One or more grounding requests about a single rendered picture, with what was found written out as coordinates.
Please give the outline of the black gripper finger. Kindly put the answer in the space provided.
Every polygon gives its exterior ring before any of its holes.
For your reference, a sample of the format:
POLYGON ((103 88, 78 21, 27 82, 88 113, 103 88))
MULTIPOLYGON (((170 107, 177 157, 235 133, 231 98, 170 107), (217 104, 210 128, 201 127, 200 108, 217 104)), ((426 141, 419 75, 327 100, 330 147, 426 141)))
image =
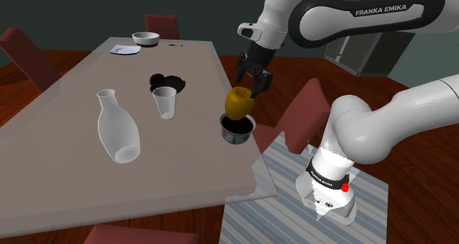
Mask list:
POLYGON ((240 61, 236 65, 236 70, 237 70, 237 76, 236 76, 236 83, 241 83, 243 75, 246 73, 247 69, 247 62, 246 61, 240 61))
POLYGON ((272 80, 272 74, 263 72, 260 76, 253 77, 253 90, 250 98, 255 98, 259 93, 267 91, 272 80))

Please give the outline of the yellow apple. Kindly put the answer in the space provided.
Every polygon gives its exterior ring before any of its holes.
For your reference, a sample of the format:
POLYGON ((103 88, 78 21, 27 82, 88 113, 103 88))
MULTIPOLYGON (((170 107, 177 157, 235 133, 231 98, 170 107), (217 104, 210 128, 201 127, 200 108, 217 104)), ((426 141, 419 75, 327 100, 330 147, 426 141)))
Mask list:
POLYGON ((251 97, 251 90, 245 87, 234 87, 225 100, 226 116, 233 121, 244 118, 255 106, 255 100, 251 97))

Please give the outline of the red chair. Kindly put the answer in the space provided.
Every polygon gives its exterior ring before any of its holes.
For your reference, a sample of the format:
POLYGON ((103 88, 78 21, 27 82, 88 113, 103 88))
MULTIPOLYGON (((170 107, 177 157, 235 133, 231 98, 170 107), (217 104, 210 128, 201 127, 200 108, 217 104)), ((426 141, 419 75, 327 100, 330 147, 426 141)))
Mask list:
POLYGON ((179 40, 179 27, 175 15, 144 15, 146 31, 157 33, 161 39, 179 40))
POLYGON ((281 133, 285 145, 294 154, 301 154, 317 131, 327 122, 330 105, 319 79, 310 79, 289 104, 275 127, 257 124, 253 135, 262 154, 281 133))
POLYGON ((40 49, 20 29, 8 27, 0 36, 0 49, 40 92, 44 92, 61 78, 40 49))
POLYGON ((83 244, 199 244, 199 235, 99 224, 83 244))

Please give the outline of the patterned metal bowl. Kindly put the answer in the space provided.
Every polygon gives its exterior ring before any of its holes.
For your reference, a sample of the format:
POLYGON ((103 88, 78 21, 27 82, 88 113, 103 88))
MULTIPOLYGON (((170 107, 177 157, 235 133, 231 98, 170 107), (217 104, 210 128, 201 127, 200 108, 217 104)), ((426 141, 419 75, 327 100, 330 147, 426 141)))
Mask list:
POLYGON ((250 115, 234 121, 224 113, 220 117, 221 135, 230 144, 240 145, 245 143, 256 128, 256 122, 250 115))

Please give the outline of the black lumpy object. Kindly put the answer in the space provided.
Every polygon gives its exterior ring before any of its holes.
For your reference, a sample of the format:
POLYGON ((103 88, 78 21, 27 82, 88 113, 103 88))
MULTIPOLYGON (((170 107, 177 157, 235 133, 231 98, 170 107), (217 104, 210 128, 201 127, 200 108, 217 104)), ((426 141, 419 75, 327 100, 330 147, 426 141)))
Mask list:
POLYGON ((178 76, 164 76, 161 73, 153 74, 149 79, 150 92, 152 93, 159 87, 172 87, 177 93, 185 88, 185 81, 178 76))

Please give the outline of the white plastic cup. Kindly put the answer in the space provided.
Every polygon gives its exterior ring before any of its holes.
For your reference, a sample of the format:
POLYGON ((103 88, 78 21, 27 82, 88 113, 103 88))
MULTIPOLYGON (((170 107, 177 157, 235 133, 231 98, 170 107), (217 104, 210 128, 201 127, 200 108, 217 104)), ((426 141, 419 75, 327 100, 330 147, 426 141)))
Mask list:
POLYGON ((177 91, 173 87, 158 87, 152 95, 157 104, 160 117, 163 120, 171 120, 175 116, 177 91))

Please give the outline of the grey refrigerator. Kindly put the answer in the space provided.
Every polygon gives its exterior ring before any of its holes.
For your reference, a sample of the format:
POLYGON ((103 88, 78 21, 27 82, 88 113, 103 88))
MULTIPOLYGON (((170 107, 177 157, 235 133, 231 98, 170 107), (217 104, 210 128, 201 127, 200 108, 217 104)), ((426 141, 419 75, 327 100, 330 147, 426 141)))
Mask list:
POLYGON ((413 37, 404 32, 343 37, 327 45, 324 57, 355 76, 387 77, 413 37))

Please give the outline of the white bowl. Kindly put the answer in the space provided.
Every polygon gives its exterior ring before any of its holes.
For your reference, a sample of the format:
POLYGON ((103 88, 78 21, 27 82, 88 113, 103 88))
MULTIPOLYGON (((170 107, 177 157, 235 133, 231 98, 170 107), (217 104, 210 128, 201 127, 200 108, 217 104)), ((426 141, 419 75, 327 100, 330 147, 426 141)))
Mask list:
POLYGON ((160 36, 154 32, 136 32, 132 39, 139 46, 156 46, 160 42, 160 36))

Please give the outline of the white plate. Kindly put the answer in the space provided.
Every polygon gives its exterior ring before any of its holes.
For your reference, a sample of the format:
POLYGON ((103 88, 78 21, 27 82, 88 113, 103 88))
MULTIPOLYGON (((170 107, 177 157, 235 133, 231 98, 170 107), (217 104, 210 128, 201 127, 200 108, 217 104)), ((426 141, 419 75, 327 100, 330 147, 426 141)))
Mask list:
POLYGON ((111 54, 117 55, 133 55, 139 53, 141 50, 140 46, 123 46, 123 45, 115 45, 111 50, 111 54))

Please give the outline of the striped grey robot stand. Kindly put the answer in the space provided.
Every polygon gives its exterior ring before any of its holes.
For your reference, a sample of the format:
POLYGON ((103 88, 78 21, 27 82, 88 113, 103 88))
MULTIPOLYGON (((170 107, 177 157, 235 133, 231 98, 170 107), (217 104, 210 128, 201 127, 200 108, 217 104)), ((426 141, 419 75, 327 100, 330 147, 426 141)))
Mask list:
POLYGON ((303 205, 295 180, 315 152, 292 154, 279 134, 253 164, 255 193, 228 198, 218 244, 386 244, 388 184, 365 172, 350 170, 357 207, 350 225, 303 205))

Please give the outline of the white vase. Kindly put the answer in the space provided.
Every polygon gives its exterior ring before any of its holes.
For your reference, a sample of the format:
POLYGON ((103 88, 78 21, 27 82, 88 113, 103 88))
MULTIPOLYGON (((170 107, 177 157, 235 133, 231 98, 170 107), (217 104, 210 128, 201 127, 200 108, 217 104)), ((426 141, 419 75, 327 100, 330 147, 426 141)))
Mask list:
POLYGON ((101 106, 98 119, 99 139, 111 159, 127 164, 140 155, 140 135, 132 116, 122 108, 113 89, 97 94, 101 106))

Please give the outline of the grey dining table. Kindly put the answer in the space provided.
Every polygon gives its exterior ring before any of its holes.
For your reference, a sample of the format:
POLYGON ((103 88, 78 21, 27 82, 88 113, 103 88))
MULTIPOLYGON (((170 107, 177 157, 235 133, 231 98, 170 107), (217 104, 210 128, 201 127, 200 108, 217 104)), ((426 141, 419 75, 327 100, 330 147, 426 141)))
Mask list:
POLYGON ((161 40, 138 54, 111 54, 111 37, 0 126, 0 237, 226 204, 255 193, 249 138, 229 144, 220 116, 230 84, 211 42, 161 40), (178 76, 175 116, 163 120, 153 74, 178 76), (140 155, 114 162, 98 134, 97 93, 113 89, 133 117, 140 155))

